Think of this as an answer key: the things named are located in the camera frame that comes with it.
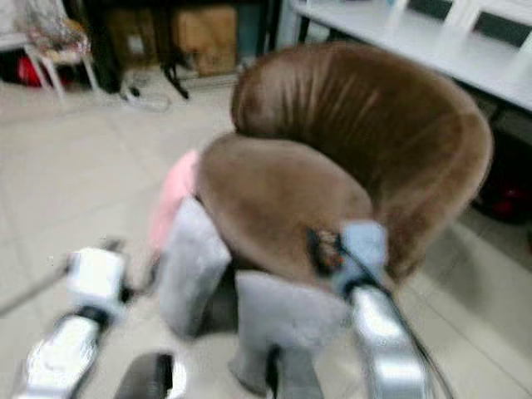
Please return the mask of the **large grey pillow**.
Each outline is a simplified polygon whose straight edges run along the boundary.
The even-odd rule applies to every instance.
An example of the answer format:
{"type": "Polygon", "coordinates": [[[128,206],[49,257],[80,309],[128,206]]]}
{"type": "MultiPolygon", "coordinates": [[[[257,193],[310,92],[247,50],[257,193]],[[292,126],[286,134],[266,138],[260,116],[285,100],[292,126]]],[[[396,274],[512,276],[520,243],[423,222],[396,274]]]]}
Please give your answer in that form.
{"type": "Polygon", "coordinates": [[[255,395],[324,399],[314,361],[348,323],[350,305],[262,271],[239,271],[235,287],[239,345],[229,372],[255,395]]]}

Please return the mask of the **small grey pillow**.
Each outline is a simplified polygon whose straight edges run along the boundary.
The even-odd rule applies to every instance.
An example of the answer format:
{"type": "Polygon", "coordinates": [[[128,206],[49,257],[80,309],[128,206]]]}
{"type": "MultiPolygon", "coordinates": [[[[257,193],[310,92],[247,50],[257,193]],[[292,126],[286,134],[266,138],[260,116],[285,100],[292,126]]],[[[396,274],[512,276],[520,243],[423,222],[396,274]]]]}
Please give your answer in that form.
{"type": "Polygon", "coordinates": [[[183,199],[157,264],[155,293],[160,319],[183,341],[194,339],[225,270],[227,244],[195,198],[183,199]]]}

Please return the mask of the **brown round sofa chair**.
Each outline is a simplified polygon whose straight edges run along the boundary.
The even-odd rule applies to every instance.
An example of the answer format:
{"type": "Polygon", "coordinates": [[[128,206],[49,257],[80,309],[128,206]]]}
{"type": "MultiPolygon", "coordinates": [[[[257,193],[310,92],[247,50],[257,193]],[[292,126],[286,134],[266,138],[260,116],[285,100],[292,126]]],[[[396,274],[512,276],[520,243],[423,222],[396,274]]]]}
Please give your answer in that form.
{"type": "Polygon", "coordinates": [[[205,146],[195,195],[237,268],[327,287],[308,231],[387,232],[384,284],[425,266],[489,175],[493,133],[474,99],[409,58],[353,42],[274,51],[240,73],[233,129],[205,146]]]}

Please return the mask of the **pink pillow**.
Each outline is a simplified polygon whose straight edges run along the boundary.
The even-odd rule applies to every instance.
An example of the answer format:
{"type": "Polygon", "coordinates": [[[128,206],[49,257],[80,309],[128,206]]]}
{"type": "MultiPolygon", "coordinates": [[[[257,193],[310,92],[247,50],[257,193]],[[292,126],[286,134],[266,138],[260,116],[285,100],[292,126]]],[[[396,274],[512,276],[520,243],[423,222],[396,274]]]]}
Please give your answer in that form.
{"type": "Polygon", "coordinates": [[[150,215],[148,243],[153,254],[162,251],[183,198],[196,193],[196,168],[199,160],[200,153],[197,150],[187,151],[165,175],[150,215]]]}

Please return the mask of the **red and black object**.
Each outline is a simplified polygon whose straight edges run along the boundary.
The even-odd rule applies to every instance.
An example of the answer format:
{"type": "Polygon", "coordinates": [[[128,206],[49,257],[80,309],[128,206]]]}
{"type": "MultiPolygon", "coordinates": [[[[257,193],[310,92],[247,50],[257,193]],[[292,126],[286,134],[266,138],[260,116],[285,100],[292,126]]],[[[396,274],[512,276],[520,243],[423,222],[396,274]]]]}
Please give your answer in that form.
{"type": "Polygon", "coordinates": [[[472,206],[501,223],[532,223],[532,145],[510,133],[491,133],[489,174],[472,206]]]}

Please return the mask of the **dark robot leg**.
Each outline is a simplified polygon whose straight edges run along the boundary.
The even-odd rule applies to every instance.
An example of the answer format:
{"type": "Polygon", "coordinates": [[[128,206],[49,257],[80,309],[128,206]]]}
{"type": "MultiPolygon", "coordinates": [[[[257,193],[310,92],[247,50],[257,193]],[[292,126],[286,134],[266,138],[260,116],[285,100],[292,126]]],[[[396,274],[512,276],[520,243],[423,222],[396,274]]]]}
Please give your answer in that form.
{"type": "Polygon", "coordinates": [[[170,351],[141,354],[131,362],[113,399],[182,399],[189,369],[170,351]]]}

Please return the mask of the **white table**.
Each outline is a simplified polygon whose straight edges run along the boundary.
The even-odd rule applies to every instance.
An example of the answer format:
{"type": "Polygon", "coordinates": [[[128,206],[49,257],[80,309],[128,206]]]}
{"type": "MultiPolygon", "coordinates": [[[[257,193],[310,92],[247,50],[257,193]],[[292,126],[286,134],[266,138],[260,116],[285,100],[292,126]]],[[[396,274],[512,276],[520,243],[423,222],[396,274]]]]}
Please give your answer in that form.
{"type": "Polygon", "coordinates": [[[483,14],[527,24],[532,0],[451,0],[438,22],[410,10],[411,0],[290,0],[298,41],[311,22],[410,58],[532,118],[532,30],[519,46],[475,32],[483,14]]]}

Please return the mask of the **light cardboard box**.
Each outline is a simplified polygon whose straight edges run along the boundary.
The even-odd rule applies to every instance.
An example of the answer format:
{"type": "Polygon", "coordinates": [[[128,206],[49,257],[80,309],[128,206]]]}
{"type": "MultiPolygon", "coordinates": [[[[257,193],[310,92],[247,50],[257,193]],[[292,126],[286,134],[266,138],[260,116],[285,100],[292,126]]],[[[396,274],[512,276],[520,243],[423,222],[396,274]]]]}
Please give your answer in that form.
{"type": "Polygon", "coordinates": [[[237,68],[237,11],[206,5],[175,13],[176,46],[191,56],[199,76],[225,75],[237,68]]]}

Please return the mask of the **small red object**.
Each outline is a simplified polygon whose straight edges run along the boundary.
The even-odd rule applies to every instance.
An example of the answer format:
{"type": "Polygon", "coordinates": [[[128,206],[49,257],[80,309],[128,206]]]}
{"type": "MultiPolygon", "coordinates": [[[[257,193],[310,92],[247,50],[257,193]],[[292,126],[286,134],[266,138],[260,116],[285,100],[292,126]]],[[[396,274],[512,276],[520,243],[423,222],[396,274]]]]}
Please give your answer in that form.
{"type": "Polygon", "coordinates": [[[27,87],[48,87],[49,85],[48,76],[38,71],[37,64],[28,56],[19,58],[15,75],[17,83],[27,87]]]}

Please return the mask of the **dark cardboard box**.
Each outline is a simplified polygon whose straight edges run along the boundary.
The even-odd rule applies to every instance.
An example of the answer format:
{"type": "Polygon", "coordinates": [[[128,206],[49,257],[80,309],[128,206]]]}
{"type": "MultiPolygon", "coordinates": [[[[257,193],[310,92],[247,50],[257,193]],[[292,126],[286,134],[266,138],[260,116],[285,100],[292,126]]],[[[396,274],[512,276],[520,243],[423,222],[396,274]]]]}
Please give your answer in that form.
{"type": "Polygon", "coordinates": [[[111,8],[106,12],[106,23],[121,70],[159,64],[155,19],[149,8],[111,8]]]}

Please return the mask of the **white chair with patterned cloth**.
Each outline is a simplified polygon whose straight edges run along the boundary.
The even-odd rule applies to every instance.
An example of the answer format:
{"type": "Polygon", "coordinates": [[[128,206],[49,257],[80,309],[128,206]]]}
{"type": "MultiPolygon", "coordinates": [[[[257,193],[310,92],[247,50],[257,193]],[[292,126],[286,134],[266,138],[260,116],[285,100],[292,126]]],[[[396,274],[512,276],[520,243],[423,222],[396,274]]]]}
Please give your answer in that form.
{"type": "Polygon", "coordinates": [[[66,103],[66,91],[57,66],[83,65],[92,95],[101,99],[101,89],[94,70],[91,41],[79,22],[69,18],[63,0],[16,0],[17,27],[27,42],[23,46],[31,65],[50,88],[58,102],[66,103]]]}

